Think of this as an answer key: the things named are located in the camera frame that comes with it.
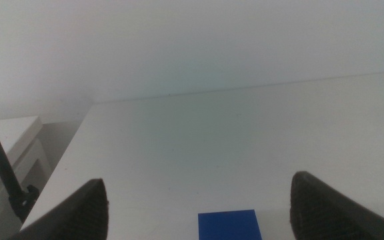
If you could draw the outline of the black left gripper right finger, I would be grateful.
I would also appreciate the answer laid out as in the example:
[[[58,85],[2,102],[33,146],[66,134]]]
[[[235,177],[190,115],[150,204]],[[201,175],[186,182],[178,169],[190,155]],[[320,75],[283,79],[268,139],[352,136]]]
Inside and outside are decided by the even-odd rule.
[[[296,239],[384,240],[384,217],[306,171],[292,178],[289,214]]]

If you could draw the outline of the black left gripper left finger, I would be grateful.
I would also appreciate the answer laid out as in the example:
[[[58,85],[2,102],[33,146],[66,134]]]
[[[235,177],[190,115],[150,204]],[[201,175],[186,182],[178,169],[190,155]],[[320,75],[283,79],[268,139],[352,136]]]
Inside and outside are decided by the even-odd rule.
[[[9,240],[106,240],[109,202],[102,179],[92,179]]]

